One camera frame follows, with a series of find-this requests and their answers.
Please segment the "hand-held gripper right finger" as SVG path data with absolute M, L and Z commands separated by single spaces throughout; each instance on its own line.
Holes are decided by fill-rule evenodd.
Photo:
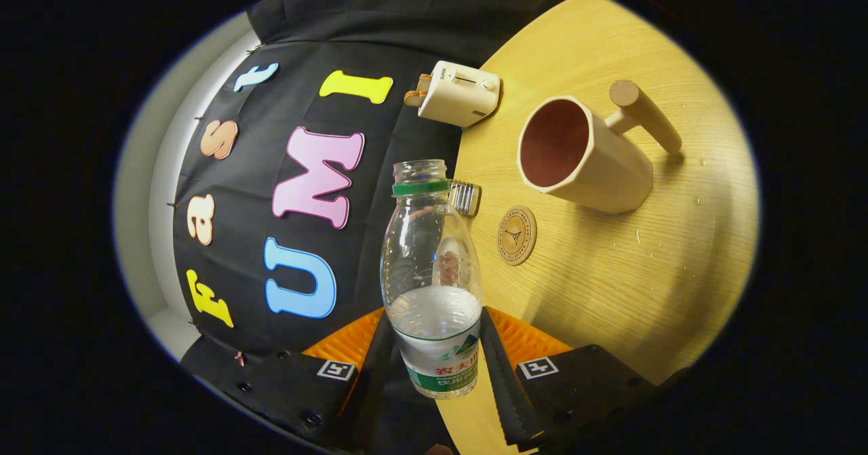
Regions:
M 490 306 L 480 326 L 503 436 L 520 452 L 585 441 L 659 391 L 597 344 L 568 346 Z

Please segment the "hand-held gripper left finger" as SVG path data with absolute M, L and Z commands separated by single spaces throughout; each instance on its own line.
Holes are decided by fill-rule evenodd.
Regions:
M 370 448 L 393 335 L 382 308 L 302 352 L 282 350 L 231 374 L 231 397 L 281 430 L 341 452 Z

